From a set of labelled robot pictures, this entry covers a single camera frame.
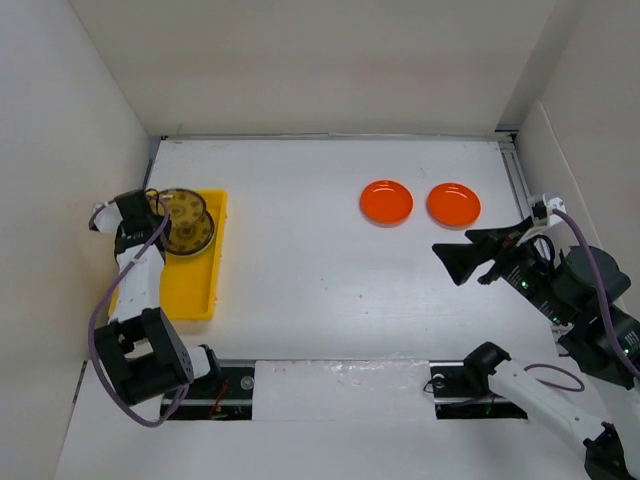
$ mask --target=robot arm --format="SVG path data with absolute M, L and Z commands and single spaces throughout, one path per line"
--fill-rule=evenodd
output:
M 512 227 L 468 230 L 465 235 L 471 244 L 436 244 L 433 251 L 456 285 L 466 282 L 476 267 L 493 260 L 479 283 L 488 285 L 502 278 L 552 323 L 572 326 L 559 343 L 582 372 L 594 377 L 615 428 L 537 384 L 495 345 L 479 347 L 467 357 L 465 367 L 474 372 L 482 391 L 511 400 L 567 442 L 584 459 L 591 478 L 633 478 L 630 474 L 640 478 L 640 388 L 635 378 L 640 365 L 640 323 L 612 305 L 631 281 L 610 255 L 595 247 L 587 247 L 592 259 L 585 248 L 571 248 L 566 257 L 561 253 L 557 265 L 543 258 L 532 241 L 567 216 L 558 198 L 543 197 L 532 211 L 531 217 Z M 598 285 L 591 260 L 602 285 Z M 606 295 L 599 295 L 599 289 Z M 483 359 L 486 349 L 493 353 L 488 355 L 489 365 L 483 366 L 478 359 Z
M 95 350 L 120 399 L 118 405 L 124 410 L 122 404 L 138 404 L 199 378 L 221 385 L 224 379 L 213 350 L 206 345 L 187 349 L 160 307 L 160 276 L 170 221 L 155 214 L 147 194 L 138 190 L 97 207 L 90 227 L 115 234 L 115 257 L 120 268 L 118 300 L 107 325 L 96 328 L 90 339 L 93 337 Z M 132 355 L 136 346 L 145 342 L 151 352 Z M 103 386 L 110 391 L 108 383 L 103 382 Z

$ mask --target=beige wall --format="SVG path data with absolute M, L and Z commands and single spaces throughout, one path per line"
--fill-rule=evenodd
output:
M 87 215 L 140 184 L 148 140 L 65 0 L 0 10 L 0 476 L 39 480 L 112 273 L 112 242 Z
M 640 318 L 638 25 L 637 0 L 587 2 L 517 144 L 531 190 L 561 193 L 631 277 L 624 301 Z
M 478 134 L 522 120 L 581 1 L 71 3 L 150 133 Z

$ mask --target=yellow bin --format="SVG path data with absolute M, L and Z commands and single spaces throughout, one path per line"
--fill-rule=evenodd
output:
M 166 254 L 160 279 L 160 306 L 169 320 L 211 320 L 216 301 L 216 281 L 227 218 L 227 192 L 199 190 L 216 226 L 213 242 L 192 257 Z M 115 308 L 118 291 L 111 298 L 109 315 Z

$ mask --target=white table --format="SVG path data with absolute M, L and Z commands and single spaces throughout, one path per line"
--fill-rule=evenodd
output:
M 399 227 L 362 218 L 359 194 L 378 179 L 414 196 Z M 424 359 L 462 358 L 487 340 L 517 358 L 559 361 L 547 321 L 518 294 L 503 282 L 455 287 L 431 252 L 435 242 L 465 241 L 424 208 L 430 189 L 446 181 L 480 197 L 475 227 L 520 220 L 495 142 L 162 142 L 149 186 L 229 194 L 215 317 L 177 322 L 186 343 L 210 343 L 227 359 L 391 359 L 414 365 L 413 373 L 398 377 L 404 365 L 393 363 L 366 395 L 340 380 L 347 394 L 329 389 L 323 397 L 333 377 L 294 364 L 276 375 L 260 363 L 256 420 L 148 431 L 110 403 L 89 367 L 57 478 L 585 478 L 569 449 L 535 423 L 436 421 L 419 392 Z M 294 405 L 282 408 L 274 391 L 291 392 Z M 591 390 L 574 397 L 603 414 Z M 153 417 L 158 403 L 139 409 Z M 356 410 L 355 420 L 337 413 Z

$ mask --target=round plate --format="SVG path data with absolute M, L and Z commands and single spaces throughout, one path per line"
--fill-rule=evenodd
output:
M 186 257 L 200 253 L 209 246 L 215 235 L 215 223 L 205 210 L 196 223 L 188 227 L 172 227 L 167 252 Z
M 373 182 L 360 195 L 362 212 L 374 223 L 389 226 L 405 220 L 413 209 L 413 198 L 404 186 L 391 180 Z
M 459 183 L 438 185 L 427 197 L 427 210 L 448 227 L 466 227 L 480 215 L 480 200 L 468 187 Z
M 199 193 L 186 188 L 162 190 L 160 198 L 165 201 L 169 208 L 172 229 L 190 227 L 202 218 L 207 210 L 204 198 Z M 156 200 L 153 195 L 149 196 L 149 204 L 154 213 L 164 215 L 162 205 L 159 205 L 156 211 Z

